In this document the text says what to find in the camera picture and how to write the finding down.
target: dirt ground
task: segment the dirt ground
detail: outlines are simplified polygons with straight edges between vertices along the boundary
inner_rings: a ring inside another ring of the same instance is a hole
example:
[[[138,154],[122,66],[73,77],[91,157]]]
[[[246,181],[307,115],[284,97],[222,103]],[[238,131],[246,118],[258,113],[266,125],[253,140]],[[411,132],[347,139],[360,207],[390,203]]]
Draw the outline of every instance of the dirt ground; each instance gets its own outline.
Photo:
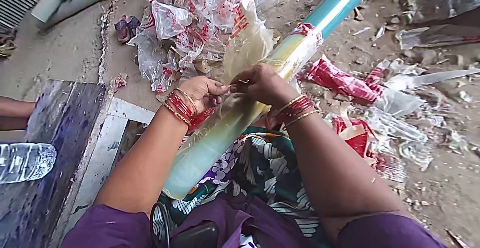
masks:
[[[267,27],[275,28],[286,36],[297,21],[309,14],[321,0],[281,0],[280,4],[266,14]],[[142,17],[147,4],[143,0],[115,0],[114,12],[108,28],[108,48],[106,55],[106,74],[109,79],[125,72],[129,75],[128,85],[121,88],[116,96],[149,110],[156,110],[160,103],[151,91],[150,82],[140,76],[138,66],[133,62],[136,48],[121,45],[114,34],[113,23],[123,14]],[[99,18],[101,6],[107,7],[110,1],[98,3],[80,14],[69,18],[45,33],[37,34],[34,20],[27,16],[19,28],[16,43],[18,48],[6,61],[0,63],[0,95],[21,100],[34,100],[41,92],[47,78],[81,82],[97,82],[101,37]],[[383,59],[393,60],[402,56],[396,31],[387,31],[375,42],[370,37],[385,22],[400,14],[395,0],[364,0],[362,15],[364,20],[353,20],[353,13],[347,18],[322,45],[312,60],[322,53],[345,71],[367,72],[371,63]],[[406,28],[402,23],[400,29]],[[352,36],[364,27],[367,32]],[[415,56],[421,56],[424,49],[414,49]],[[465,63],[461,66],[443,63],[431,65],[431,69],[441,71],[462,69],[480,61],[478,44],[435,48],[437,54],[462,54]],[[365,57],[365,64],[354,63]],[[457,88],[457,81],[465,86]],[[465,78],[436,84],[447,97],[455,98],[460,90],[471,94],[474,100],[480,100],[480,87],[476,81]],[[448,99],[459,112],[456,121],[448,123],[466,140],[478,143],[480,111],[475,104],[466,105]],[[472,153],[456,154],[447,147],[435,149],[434,160],[425,172],[413,164],[408,168],[406,197],[428,203],[412,208],[412,214],[439,236],[447,245],[451,244],[445,229],[462,236],[471,247],[479,247],[480,235],[480,160]]]

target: plastic bottle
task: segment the plastic bottle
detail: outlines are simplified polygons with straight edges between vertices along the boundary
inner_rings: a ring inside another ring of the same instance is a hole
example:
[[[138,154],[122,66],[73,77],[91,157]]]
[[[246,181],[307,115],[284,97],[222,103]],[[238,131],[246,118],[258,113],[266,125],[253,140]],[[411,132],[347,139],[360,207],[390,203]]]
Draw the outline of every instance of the plastic bottle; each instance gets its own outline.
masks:
[[[50,144],[0,144],[0,184],[37,180],[52,170],[57,157]]]

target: hand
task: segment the hand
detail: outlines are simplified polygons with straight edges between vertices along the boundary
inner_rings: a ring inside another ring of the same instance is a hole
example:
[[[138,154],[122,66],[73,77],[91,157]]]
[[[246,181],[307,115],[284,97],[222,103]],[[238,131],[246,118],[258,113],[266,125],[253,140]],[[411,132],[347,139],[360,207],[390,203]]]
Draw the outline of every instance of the hand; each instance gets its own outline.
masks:
[[[239,73],[231,84],[231,92],[245,93],[254,100],[272,105],[274,109],[283,107],[300,95],[275,69],[265,63]]]
[[[208,79],[205,76],[196,76],[183,82],[179,89],[183,90],[194,101],[197,113],[203,112],[205,109],[215,107],[220,104],[220,95],[225,94],[229,88],[228,86]],[[193,106],[189,100],[184,97],[182,93],[177,93],[185,102],[185,104],[192,110]]]

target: floral fabric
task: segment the floral fabric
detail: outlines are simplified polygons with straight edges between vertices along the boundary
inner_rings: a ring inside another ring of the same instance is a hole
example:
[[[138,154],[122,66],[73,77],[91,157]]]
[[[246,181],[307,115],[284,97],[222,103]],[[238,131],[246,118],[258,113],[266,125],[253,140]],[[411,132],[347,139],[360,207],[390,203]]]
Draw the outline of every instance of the floral fabric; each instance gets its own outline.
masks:
[[[257,196],[280,214],[294,216],[304,236],[319,247],[330,247],[303,188],[293,145],[282,133],[249,127],[183,200],[163,194],[158,200],[165,205],[173,230],[193,208],[220,193]],[[163,221],[154,219],[153,223]]]

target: person's arm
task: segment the person's arm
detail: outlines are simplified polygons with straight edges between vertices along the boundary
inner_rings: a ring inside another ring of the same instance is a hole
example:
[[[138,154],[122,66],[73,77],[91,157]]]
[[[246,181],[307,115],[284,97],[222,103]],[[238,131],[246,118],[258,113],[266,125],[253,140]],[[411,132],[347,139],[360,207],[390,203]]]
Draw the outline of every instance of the person's arm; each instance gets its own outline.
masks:
[[[266,64],[237,75],[230,90],[275,109],[299,95]],[[386,212],[407,215],[398,196],[319,114],[294,122],[287,131],[310,201],[333,240],[358,217]]]
[[[180,89],[192,98],[198,112],[228,91],[227,86],[204,76],[185,81]],[[184,96],[178,95],[194,109]],[[185,122],[161,106],[140,139],[107,178],[93,204],[149,215],[187,129]]]
[[[35,102],[0,96],[0,131],[22,130],[35,109]]]

